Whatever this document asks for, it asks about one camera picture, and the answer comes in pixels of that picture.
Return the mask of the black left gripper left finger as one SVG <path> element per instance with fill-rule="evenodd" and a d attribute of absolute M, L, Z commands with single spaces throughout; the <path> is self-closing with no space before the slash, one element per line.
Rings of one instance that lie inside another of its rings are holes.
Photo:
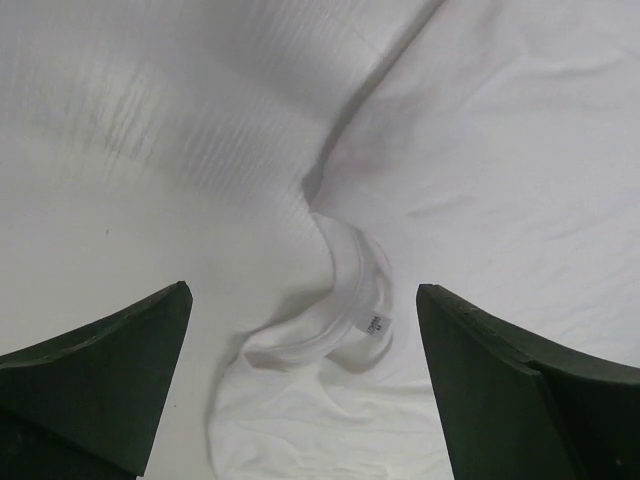
<path fill-rule="evenodd" d="M 2 478 L 142 477 L 192 304 L 180 281 L 2 356 Z"/>

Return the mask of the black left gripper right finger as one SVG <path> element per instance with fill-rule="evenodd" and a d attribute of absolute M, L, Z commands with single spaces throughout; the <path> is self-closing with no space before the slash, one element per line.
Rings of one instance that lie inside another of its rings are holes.
<path fill-rule="evenodd" d="M 638 369 L 567 348 L 439 285 L 416 307 L 457 479 L 636 479 Z"/>

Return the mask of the white t-shirt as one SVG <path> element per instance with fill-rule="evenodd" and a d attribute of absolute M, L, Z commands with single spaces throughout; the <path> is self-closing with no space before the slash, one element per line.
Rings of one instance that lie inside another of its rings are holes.
<path fill-rule="evenodd" d="M 333 287 L 227 367 L 220 479 L 457 479 L 422 285 L 639 371 L 638 3 L 440 3 L 310 212 Z"/>

